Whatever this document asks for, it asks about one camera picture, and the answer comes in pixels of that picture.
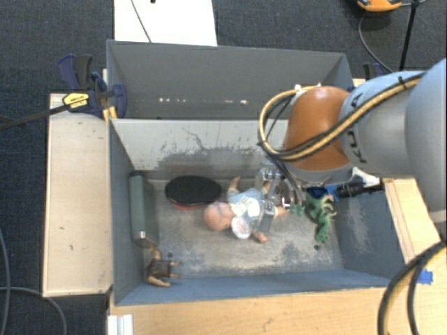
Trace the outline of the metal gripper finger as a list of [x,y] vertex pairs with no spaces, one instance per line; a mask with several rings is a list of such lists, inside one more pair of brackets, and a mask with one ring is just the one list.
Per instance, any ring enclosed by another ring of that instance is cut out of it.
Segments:
[[265,164],[256,175],[256,188],[266,200],[277,201],[281,195],[281,174],[273,164]]
[[274,202],[264,200],[261,205],[261,212],[258,219],[257,232],[268,233],[272,222],[277,215],[277,207]]

